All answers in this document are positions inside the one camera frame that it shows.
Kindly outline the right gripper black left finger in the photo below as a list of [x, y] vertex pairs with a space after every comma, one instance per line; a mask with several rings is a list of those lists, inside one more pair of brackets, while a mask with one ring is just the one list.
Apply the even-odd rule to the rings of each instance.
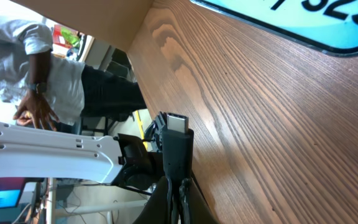
[[172, 181], [162, 177], [133, 224], [169, 224], [172, 222], [171, 215]]

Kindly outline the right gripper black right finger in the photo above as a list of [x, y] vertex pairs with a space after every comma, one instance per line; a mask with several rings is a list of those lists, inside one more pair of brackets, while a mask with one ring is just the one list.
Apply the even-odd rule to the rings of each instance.
[[218, 224], [188, 170], [178, 173], [180, 218], [184, 224]]

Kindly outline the Galaxy S25 smartphone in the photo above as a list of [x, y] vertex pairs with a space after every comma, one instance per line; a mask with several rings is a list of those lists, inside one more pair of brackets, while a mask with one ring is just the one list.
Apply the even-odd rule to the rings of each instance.
[[358, 55], [358, 0], [192, 0], [335, 57]]

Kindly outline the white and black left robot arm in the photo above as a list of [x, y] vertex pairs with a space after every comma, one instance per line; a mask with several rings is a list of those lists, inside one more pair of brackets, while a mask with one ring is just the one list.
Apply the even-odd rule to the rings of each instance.
[[0, 122], [0, 177], [92, 180], [145, 190], [164, 175], [162, 155], [136, 136], [91, 137]]

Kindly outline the computer monitor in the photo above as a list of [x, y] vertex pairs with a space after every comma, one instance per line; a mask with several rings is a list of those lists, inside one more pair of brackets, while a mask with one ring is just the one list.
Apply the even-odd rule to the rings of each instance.
[[24, 187], [25, 178], [23, 177], [0, 178], [0, 208], [16, 207]]

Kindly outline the person in white shirt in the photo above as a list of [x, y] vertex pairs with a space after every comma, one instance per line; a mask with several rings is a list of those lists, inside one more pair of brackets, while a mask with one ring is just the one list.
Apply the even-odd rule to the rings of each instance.
[[55, 57], [52, 48], [45, 24], [0, 13], [0, 101], [17, 105], [17, 124], [55, 129], [147, 107], [137, 83]]

